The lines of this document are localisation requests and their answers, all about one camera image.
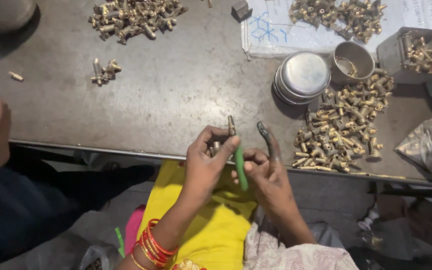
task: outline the person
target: person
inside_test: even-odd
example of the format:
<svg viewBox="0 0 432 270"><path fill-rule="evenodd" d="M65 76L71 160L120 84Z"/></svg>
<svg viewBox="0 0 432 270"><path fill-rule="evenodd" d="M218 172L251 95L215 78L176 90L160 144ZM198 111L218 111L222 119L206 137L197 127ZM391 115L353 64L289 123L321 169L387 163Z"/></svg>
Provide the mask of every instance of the person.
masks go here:
<svg viewBox="0 0 432 270"><path fill-rule="evenodd" d="M152 166L57 172L25 147L10 146L10 127L11 111L0 98L0 263L58 236L155 173Z"/></svg>
<svg viewBox="0 0 432 270"><path fill-rule="evenodd" d="M244 151L247 192L226 165L240 144L228 129L206 126L184 164L163 163L117 270L358 269L345 249L317 244L298 210L276 138L264 123L257 127L269 156L258 148ZM214 141L224 144L211 157Z"/></svg>

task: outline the finger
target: finger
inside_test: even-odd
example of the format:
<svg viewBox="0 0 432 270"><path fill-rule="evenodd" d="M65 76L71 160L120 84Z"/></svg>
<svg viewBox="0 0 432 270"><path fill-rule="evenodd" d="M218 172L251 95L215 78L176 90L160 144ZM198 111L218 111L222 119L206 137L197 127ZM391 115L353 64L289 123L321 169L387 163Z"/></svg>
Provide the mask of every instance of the finger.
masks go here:
<svg viewBox="0 0 432 270"><path fill-rule="evenodd" d="M267 180L265 179L264 175L261 173L261 171L258 169L258 165L252 161L246 161L244 162L244 175L246 175L247 178L249 178L251 181L253 181L257 186L262 186L267 183Z"/></svg>
<svg viewBox="0 0 432 270"><path fill-rule="evenodd" d="M207 143L211 138L221 138L221 137L228 137L230 135L230 132L228 129L219 128L215 126L207 125L201 133L199 133L198 137L195 140L196 147L201 150L202 152L205 152L207 149Z"/></svg>
<svg viewBox="0 0 432 270"><path fill-rule="evenodd" d="M230 156L236 152L238 149L238 146L241 143L241 139L238 136L232 136L229 139L227 139L224 144L219 149L219 152L214 157L215 161L221 165L224 166Z"/></svg>
<svg viewBox="0 0 432 270"><path fill-rule="evenodd" d="M259 148L249 148L243 152L244 161L261 165L269 160L268 155Z"/></svg>
<svg viewBox="0 0 432 270"><path fill-rule="evenodd" d="M279 149L279 143L276 140L273 132L262 122L257 123L259 134L264 138L268 146L269 152L269 165L272 170L279 166L282 166L281 162L281 150Z"/></svg>

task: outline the yellow garment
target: yellow garment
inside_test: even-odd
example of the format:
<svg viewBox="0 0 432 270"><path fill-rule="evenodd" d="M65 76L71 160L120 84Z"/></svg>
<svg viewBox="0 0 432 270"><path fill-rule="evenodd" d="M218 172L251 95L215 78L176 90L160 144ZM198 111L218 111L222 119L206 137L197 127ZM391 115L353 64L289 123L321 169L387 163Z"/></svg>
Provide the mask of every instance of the yellow garment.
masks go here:
<svg viewBox="0 0 432 270"><path fill-rule="evenodd" d="M184 183L184 167L165 160L149 196L138 238L150 219L160 219L173 206ZM241 270L244 237L249 218L257 206L251 192L243 192L232 182L234 166L226 165L211 201L200 210L184 234L179 250L166 269L183 260L192 260L207 270Z"/></svg>

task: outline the steel table surface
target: steel table surface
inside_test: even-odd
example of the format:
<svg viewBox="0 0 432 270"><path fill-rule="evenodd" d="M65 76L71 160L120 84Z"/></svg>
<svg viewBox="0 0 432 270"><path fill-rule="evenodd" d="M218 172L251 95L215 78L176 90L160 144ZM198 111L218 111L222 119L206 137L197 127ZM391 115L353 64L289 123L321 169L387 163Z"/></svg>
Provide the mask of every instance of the steel table surface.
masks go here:
<svg viewBox="0 0 432 270"><path fill-rule="evenodd" d="M281 63L248 61L231 1L183 0L189 11L172 32L99 38L87 18L94 0L39 0L31 23L0 36L0 95L12 109L12 141L128 154L183 157L206 125L227 126L233 115L244 148L266 149L258 120L272 127L285 165L293 162L294 137L306 106L283 104L271 91ZM117 59L122 72L98 87L92 62ZM23 83L9 78L13 71ZM432 99L422 85L400 85L376 119L381 162L363 171L424 179L421 169L393 151L423 120Z"/></svg>

